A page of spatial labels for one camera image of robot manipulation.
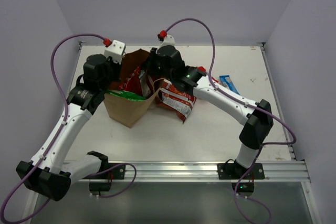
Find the red fruit gummies bag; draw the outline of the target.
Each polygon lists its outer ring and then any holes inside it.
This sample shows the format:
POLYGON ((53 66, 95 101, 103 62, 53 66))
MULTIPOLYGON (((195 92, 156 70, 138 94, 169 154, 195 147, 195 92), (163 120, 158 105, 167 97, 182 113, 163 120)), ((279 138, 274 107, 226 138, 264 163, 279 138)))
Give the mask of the red fruit gummies bag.
MULTIPOLYGON (((201 71, 201 72, 204 72, 204 73, 206 73, 207 75, 208 75, 208 71, 203 67, 203 66, 198 66, 198 67, 196 67, 199 71, 201 71)), ((217 80, 217 79, 215 79, 215 78, 213 78, 213 77, 211 77, 211 79, 215 82, 215 83, 219 83, 219 81, 217 80)))

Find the blue snack bar wrapper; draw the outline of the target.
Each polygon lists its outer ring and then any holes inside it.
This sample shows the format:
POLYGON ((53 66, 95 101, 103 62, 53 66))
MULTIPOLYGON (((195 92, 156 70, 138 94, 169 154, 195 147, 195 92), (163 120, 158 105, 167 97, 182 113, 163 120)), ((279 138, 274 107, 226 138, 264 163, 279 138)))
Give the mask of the blue snack bar wrapper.
POLYGON ((225 88, 229 89, 230 91, 236 93, 239 95, 238 90, 236 89, 235 85, 233 84, 230 75, 222 75, 219 76, 219 80, 222 84, 222 86, 224 86, 225 88))

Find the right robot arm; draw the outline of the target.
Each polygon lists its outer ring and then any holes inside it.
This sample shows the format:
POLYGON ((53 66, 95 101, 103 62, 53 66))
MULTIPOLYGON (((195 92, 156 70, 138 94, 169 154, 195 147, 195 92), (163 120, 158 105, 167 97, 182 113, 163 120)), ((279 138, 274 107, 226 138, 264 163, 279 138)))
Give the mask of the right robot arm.
POLYGON ((242 144, 235 159, 234 172, 240 178, 250 175, 252 163, 274 125, 270 103, 249 100, 220 84, 212 84, 206 72, 187 66, 172 45, 151 48, 144 66, 150 74, 168 79, 178 91, 211 103, 243 126, 239 135, 242 144))

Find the brown paper bag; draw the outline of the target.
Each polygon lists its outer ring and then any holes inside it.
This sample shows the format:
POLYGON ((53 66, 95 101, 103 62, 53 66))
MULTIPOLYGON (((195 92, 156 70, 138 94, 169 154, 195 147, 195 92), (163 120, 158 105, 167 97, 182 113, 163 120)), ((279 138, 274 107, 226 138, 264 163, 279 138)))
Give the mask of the brown paper bag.
MULTIPOLYGON (((122 59, 120 81, 112 82, 107 90, 118 90, 120 83, 125 82, 136 67, 141 66, 143 70, 142 64, 148 56, 149 52, 143 49, 126 54, 122 59)), ((146 113, 158 94, 163 81, 161 76, 148 73, 147 75, 149 76, 149 87, 152 88, 152 94, 146 100, 132 101, 115 95, 104 95, 104 106, 111 119, 131 128, 146 113)))

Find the red Doritos chip bag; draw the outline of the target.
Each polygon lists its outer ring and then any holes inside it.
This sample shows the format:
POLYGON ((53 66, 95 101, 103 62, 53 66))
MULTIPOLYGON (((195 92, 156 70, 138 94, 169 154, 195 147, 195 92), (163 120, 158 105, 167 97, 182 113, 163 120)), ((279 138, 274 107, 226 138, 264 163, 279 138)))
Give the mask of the red Doritos chip bag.
POLYGON ((166 79, 162 81, 159 92, 155 97, 156 105, 174 111, 182 123, 190 116, 196 100, 195 96, 179 91, 166 79))

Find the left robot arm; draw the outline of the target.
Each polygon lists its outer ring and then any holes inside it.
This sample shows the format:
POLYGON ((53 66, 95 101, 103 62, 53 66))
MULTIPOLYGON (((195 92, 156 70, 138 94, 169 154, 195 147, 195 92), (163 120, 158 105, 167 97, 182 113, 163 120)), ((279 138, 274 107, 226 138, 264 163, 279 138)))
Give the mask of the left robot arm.
POLYGON ((65 110, 41 149, 29 162, 21 161, 16 172, 27 189, 59 201, 77 181, 109 172, 108 157, 95 151, 83 159, 64 164, 74 140, 104 100, 111 82, 118 81, 121 56, 91 55, 83 65, 83 74, 70 91, 65 110))

